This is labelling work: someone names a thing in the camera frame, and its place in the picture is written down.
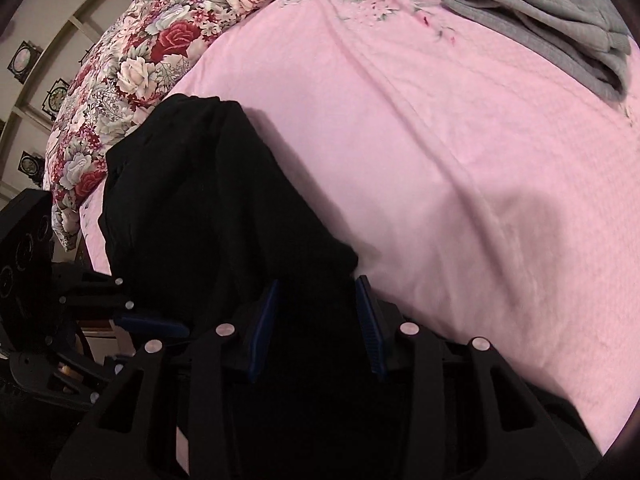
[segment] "bolt head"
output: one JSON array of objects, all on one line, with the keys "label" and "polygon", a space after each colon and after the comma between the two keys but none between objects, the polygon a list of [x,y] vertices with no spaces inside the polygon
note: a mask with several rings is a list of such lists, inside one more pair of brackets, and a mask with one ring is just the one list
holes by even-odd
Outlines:
[{"label": "bolt head", "polygon": [[228,337],[236,331],[236,327],[231,323],[223,323],[222,325],[218,325],[216,327],[216,334],[220,337]]},{"label": "bolt head", "polygon": [[406,322],[400,325],[400,332],[405,335],[416,335],[418,332],[420,332],[420,327],[415,323]]},{"label": "bolt head", "polygon": [[484,337],[474,338],[471,342],[471,345],[473,346],[473,348],[481,352],[486,352],[489,348],[491,348],[491,343],[489,343],[489,341]]},{"label": "bolt head", "polygon": [[151,341],[147,341],[145,344],[145,350],[149,354],[156,354],[162,350],[162,341],[158,341],[158,339],[152,339]]}]

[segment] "floral comforter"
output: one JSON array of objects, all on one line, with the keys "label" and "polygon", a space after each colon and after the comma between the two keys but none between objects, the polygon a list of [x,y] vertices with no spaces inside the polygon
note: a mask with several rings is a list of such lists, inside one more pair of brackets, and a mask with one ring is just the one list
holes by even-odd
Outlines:
[{"label": "floral comforter", "polygon": [[76,245],[79,207],[106,176],[107,150],[134,131],[226,29],[271,0],[135,0],[72,82],[47,144],[53,230]]}]

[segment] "bed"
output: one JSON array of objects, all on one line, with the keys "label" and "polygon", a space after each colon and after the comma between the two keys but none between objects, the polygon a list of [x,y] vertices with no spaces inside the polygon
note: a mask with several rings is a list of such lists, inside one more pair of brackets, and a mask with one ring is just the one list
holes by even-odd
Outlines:
[{"label": "bed", "polygon": [[[620,104],[438,0],[277,0],[201,54],[169,95],[241,103],[379,295],[490,339],[609,449],[640,394],[633,41]],[[108,273],[103,186],[62,221]]]}]

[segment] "black fabric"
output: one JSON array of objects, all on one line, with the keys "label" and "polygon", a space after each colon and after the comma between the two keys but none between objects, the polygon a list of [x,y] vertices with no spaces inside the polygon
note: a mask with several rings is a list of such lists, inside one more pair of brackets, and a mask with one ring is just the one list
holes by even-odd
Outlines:
[{"label": "black fabric", "polygon": [[[198,335],[274,278],[323,313],[350,293],[356,255],[293,189],[238,103],[174,95],[106,160],[98,224],[136,306]],[[325,319],[316,321],[331,331]]]}]

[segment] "gray folded cloth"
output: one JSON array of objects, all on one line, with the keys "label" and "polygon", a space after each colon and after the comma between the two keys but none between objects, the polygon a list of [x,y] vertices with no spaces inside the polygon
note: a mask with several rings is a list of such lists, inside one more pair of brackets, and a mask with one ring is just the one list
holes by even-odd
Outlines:
[{"label": "gray folded cloth", "polygon": [[523,44],[610,102],[626,97],[628,28],[610,0],[442,0]]}]

